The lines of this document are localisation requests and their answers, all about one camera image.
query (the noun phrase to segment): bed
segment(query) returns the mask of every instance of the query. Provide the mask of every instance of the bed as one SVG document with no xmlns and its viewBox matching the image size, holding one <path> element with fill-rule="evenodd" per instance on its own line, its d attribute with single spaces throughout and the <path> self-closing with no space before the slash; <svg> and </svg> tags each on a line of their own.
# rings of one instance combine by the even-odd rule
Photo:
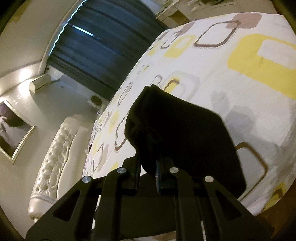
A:
<svg viewBox="0 0 296 241">
<path fill-rule="evenodd" d="M 166 30 L 95 121 L 82 176 L 106 176 L 135 155 L 124 136 L 126 117 L 143 88 L 154 84 L 222 117 L 247 183 L 239 201 L 257 215 L 296 178 L 295 79 L 296 36 L 282 15 L 234 13 Z"/>
</svg>

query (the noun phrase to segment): picture frame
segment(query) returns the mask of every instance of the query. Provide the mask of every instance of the picture frame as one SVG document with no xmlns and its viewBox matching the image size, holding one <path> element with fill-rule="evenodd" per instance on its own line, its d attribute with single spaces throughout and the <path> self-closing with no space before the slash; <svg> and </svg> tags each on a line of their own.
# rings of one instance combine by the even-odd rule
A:
<svg viewBox="0 0 296 241">
<path fill-rule="evenodd" d="M 12 164 L 35 128 L 7 100 L 0 103 L 0 152 Z"/>
</svg>

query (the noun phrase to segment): gold picture frame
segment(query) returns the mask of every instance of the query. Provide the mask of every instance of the gold picture frame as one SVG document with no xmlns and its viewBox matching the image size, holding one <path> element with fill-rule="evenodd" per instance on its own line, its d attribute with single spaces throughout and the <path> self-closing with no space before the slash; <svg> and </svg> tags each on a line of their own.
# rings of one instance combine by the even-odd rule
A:
<svg viewBox="0 0 296 241">
<path fill-rule="evenodd" d="M 7 123 L 7 119 L 11 119 L 14 123 L 22 123 L 22 126 L 10 126 Z M 24 143 L 35 128 L 36 126 L 32 125 L 7 100 L 0 103 L 0 152 L 12 164 L 14 164 Z"/>
</svg>

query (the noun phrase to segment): white bedspread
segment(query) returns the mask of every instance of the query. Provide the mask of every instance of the white bedspread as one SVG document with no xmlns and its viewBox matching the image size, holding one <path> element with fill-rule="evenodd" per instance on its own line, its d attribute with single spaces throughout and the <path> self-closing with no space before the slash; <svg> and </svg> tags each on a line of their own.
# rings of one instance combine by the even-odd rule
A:
<svg viewBox="0 0 296 241">
<path fill-rule="evenodd" d="M 95 122 L 83 175 L 105 176 L 134 156 L 126 116 L 144 86 L 155 84 L 223 118 L 247 182 L 239 200 L 258 214 L 295 179 L 295 80 L 296 36 L 281 15 L 228 14 L 167 30 Z"/>
</svg>

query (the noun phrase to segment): mattress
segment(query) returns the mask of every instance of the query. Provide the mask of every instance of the mattress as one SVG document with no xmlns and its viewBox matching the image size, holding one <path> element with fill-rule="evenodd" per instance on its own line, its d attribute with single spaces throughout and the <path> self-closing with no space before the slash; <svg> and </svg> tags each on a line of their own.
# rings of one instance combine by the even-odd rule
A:
<svg viewBox="0 0 296 241">
<path fill-rule="evenodd" d="M 296 177 L 295 80 L 296 36 L 282 15 L 227 14 L 166 30 L 95 121 L 83 175 L 105 176 L 135 155 L 126 117 L 155 84 L 222 117 L 247 183 L 239 201 L 259 214 Z"/>
</svg>

